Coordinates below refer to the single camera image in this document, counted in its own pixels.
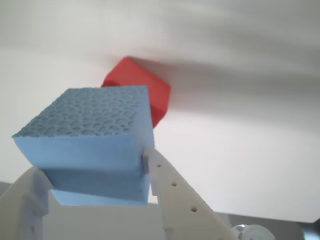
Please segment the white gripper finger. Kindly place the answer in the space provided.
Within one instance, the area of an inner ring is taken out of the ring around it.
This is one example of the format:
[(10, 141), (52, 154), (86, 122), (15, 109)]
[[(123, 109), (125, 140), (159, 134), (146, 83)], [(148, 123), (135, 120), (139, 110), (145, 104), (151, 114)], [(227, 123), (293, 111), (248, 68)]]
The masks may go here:
[(41, 169), (33, 166), (23, 173), (0, 197), (0, 238), (42, 240), (52, 188)]

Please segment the white gripper finger with holes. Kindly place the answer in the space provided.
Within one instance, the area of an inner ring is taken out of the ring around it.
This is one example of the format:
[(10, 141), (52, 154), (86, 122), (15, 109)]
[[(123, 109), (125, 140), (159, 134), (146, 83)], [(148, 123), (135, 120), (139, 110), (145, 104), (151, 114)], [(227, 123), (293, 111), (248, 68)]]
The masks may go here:
[(234, 240), (235, 234), (156, 149), (146, 148), (152, 195), (157, 197), (167, 240)]

